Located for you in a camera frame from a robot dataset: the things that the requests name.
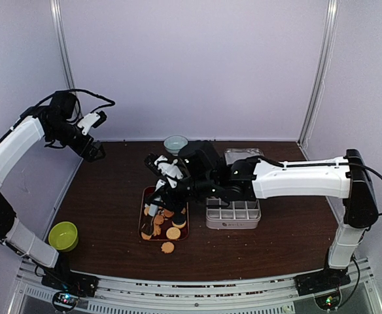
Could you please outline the metal food tongs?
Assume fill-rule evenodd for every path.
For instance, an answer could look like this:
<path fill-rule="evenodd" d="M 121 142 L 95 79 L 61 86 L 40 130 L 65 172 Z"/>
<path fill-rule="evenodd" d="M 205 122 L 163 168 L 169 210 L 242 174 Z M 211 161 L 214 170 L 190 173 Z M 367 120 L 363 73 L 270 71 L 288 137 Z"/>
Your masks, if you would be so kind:
<path fill-rule="evenodd" d="M 155 186 L 145 188 L 143 191 L 141 212 L 139 219 L 139 235 L 145 241 L 151 241 L 153 237 L 158 237 L 161 233 L 160 225 L 165 218 L 161 214 L 163 208 L 160 196 L 153 196 L 153 193 L 166 185 L 166 181 L 159 179 Z"/>

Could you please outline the white divided cookie tin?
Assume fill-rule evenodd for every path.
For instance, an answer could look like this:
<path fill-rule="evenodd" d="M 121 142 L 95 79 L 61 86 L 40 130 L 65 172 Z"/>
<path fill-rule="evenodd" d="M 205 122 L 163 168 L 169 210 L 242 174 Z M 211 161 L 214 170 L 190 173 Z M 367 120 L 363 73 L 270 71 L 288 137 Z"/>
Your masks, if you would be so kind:
<path fill-rule="evenodd" d="M 207 198 L 205 201 L 206 227 L 214 230 L 253 230 L 261 219 L 261 208 L 256 201 L 222 201 Z"/>

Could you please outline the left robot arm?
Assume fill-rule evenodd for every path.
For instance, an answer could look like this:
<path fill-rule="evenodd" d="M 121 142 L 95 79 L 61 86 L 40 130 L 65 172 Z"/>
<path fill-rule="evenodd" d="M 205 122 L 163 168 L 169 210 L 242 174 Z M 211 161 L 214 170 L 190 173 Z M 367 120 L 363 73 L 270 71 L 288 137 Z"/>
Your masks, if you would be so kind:
<path fill-rule="evenodd" d="M 60 90 L 28 107 L 0 138 L 0 244 L 52 269 L 50 279 L 61 290 L 74 287 L 75 274 L 58 265 L 58 251 L 23 224 L 7 196 L 11 184 L 26 185 L 23 168 L 36 183 L 46 177 L 39 166 L 29 167 L 41 143 L 52 149 L 70 148 L 87 162 L 104 158 L 103 145 L 90 132 L 106 121 L 104 108 L 114 104 L 88 90 Z"/>

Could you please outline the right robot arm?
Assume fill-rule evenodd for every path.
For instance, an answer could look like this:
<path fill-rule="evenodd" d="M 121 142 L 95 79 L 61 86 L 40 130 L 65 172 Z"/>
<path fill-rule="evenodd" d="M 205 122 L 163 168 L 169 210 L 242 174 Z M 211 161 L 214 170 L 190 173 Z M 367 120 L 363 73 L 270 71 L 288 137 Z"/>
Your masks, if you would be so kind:
<path fill-rule="evenodd" d="M 174 213 L 190 200 L 207 198 L 225 203 L 283 196 L 341 199 L 345 214 L 328 250 L 326 267 L 317 274 L 321 288 L 332 288 L 342 278 L 361 235 L 378 219 L 373 183 L 356 149 L 330 160 L 277 162 L 251 156 L 227 164 L 212 143 L 191 141 L 177 159 L 149 154 L 145 165 L 161 177 L 147 203 Z"/>

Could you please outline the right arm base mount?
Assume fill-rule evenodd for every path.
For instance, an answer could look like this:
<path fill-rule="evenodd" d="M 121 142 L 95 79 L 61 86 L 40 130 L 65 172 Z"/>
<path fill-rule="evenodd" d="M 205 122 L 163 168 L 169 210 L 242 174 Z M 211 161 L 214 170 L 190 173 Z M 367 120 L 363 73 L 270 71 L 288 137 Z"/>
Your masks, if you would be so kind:
<path fill-rule="evenodd" d="M 298 295 L 305 296 L 348 285 L 351 278 L 347 274 L 347 268 L 344 270 L 324 268 L 320 271 L 297 275 L 294 282 Z"/>

